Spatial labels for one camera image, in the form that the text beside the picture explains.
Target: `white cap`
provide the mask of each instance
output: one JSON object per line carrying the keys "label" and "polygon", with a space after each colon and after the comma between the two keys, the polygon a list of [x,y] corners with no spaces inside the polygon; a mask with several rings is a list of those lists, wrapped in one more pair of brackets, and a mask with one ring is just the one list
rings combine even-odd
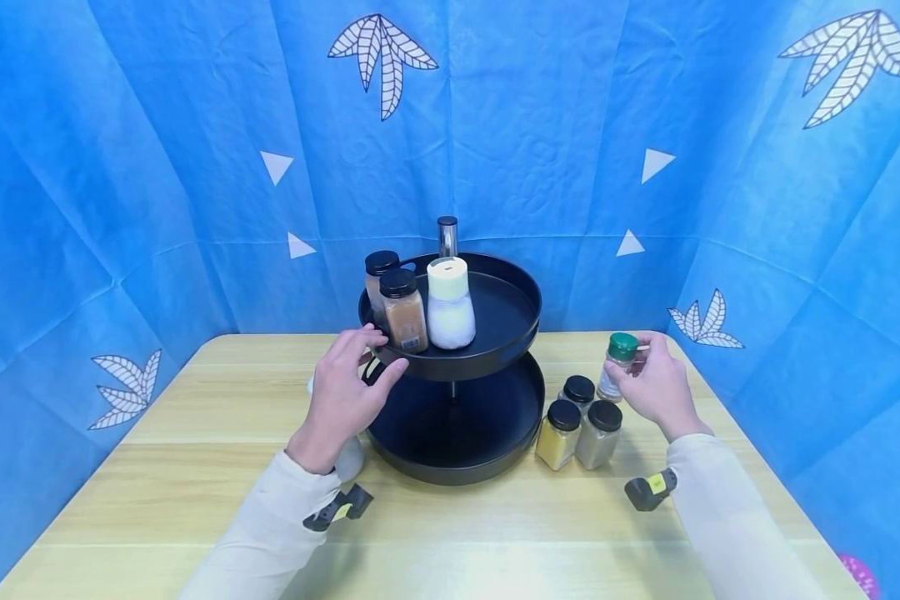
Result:
{"label": "white cap", "polygon": [[427,265],[430,298],[455,301],[470,291],[467,261],[460,257],[444,257]]}

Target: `white triangle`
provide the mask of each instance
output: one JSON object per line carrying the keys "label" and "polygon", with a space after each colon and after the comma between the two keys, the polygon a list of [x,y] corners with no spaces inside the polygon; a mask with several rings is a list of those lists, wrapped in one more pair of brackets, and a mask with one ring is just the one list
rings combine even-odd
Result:
{"label": "white triangle", "polygon": [[290,245],[290,258],[306,257],[307,254],[313,254],[316,250],[310,244],[307,244],[296,235],[287,232],[287,242]]}
{"label": "white triangle", "polygon": [[627,234],[624,235],[624,239],[620,242],[620,247],[617,248],[617,257],[626,257],[627,254],[643,252],[646,252],[643,248],[643,244],[640,243],[640,240],[636,239],[636,236],[633,235],[631,230],[627,229]]}
{"label": "white triangle", "polygon": [[651,177],[657,175],[665,166],[672,163],[674,158],[676,157],[672,154],[651,150],[648,147],[643,157],[643,178],[640,179],[640,183],[644,184],[650,181]]}
{"label": "white triangle", "polygon": [[283,154],[261,151],[260,156],[264,159],[264,164],[267,165],[267,173],[271,176],[273,185],[280,183],[280,179],[283,178],[287,169],[290,168],[290,163],[293,163],[291,157],[284,157]]}

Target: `white sleeve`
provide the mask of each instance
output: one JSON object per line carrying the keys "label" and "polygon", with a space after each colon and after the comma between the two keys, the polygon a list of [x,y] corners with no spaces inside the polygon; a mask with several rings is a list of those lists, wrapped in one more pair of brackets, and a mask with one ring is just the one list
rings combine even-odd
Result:
{"label": "white sleeve", "polygon": [[733,451],[714,436],[667,449],[677,475],[673,506],[717,600],[825,599],[790,548]]}
{"label": "white sleeve", "polygon": [[326,541],[304,520],[329,505],[340,486],[335,473],[313,475],[278,453],[178,598],[278,600]]}

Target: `yellow spice jar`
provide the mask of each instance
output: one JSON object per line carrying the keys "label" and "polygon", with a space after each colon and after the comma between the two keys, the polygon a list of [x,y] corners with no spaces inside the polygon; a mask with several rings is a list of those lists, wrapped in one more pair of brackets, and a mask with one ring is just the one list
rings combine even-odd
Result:
{"label": "yellow spice jar", "polygon": [[570,400],[555,400],[540,425],[537,455],[553,470],[570,462],[580,438],[581,414]]}

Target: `blue backdrop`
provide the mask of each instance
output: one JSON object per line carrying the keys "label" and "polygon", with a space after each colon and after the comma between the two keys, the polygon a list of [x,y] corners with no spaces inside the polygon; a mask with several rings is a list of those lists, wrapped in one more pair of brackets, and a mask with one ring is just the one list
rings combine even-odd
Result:
{"label": "blue backdrop", "polygon": [[202,343],[353,326],[444,213],[544,328],[677,337],[900,598],[900,0],[0,0],[0,579]]}

